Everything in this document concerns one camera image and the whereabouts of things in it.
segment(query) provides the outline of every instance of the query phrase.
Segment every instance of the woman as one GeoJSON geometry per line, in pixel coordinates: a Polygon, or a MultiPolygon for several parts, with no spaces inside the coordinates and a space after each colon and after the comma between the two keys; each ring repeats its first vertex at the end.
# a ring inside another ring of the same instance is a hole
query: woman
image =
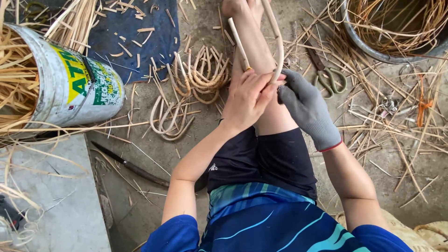
{"type": "Polygon", "coordinates": [[[341,141],[317,88],[290,70],[280,76],[286,86],[268,85],[276,65],[260,31],[261,1],[224,0],[222,10],[254,70],[243,73],[237,50],[220,124],[174,169],[162,226],[142,251],[410,252],[388,231],[372,180],[341,141]],[[348,230],[315,205],[301,129],[323,153],[348,230]],[[210,212],[198,245],[194,184],[203,173],[210,212]]]}

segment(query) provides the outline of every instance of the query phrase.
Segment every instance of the orange string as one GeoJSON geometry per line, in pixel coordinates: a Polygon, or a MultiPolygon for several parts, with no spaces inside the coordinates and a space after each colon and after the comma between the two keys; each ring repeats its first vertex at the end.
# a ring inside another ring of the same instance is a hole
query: orange string
{"type": "Polygon", "coordinates": [[[421,88],[421,91],[420,91],[420,102],[418,103],[418,114],[417,114],[417,126],[418,127],[423,127],[423,115],[424,115],[424,112],[425,112],[425,109],[427,109],[427,108],[429,108],[429,107],[432,107],[432,100],[429,100],[429,102],[428,103],[424,103],[423,102],[423,97],[424,97],[424,94],[423,94],[423,75],[422,74],[419,74],[419,76],[420,76],[420,80],[421,80],[421,86],[420,86],[420,88],[421,88]]]}

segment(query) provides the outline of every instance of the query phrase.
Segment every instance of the white metal bucket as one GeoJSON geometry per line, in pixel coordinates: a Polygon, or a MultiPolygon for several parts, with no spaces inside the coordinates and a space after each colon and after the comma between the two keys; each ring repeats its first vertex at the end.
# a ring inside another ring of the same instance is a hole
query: white metal bucket
{"type": "MultiPolygon", "coordinates": [[[[82,57],[52,45],[32,29],[6,24],[29,46],[39,70],[39,99],[32,121],[61,127],[110,119],[121,109],[125,99],[124,85],[112,67],[86,58],[96,82],[90,88],[90,75],[82,57]]],[[[27,123],[23,128],[50,128],[27,123]]],[[[27,138],[39,132],[18,132],[13,138],[27,138]]]]}

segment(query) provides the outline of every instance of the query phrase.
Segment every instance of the shorts logo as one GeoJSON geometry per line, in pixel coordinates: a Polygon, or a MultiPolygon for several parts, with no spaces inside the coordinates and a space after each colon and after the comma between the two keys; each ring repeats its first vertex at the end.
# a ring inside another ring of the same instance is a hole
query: shorts logo
{"type": "Polygon", "coordinates": [[[216,164],[213,164],[209,169],[208,169],[208,171],[214,171],[214,170],[217,170],[218,169],[218,167],[216,167],[216,164]]]}

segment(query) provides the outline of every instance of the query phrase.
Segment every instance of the blue shirt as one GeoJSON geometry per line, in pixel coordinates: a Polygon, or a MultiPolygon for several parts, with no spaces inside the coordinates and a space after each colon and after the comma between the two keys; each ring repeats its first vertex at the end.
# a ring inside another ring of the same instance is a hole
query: blue shirt
{"type": "Polygon", "coordinates": [[[219,187],[210,194],[209,208],[200,245],[196,220],[180,215],[156,229],[142,252],[412,251],[398,237],[374,225],[362,225],[349,233],[312,199],[264,183],[219,187]]]}

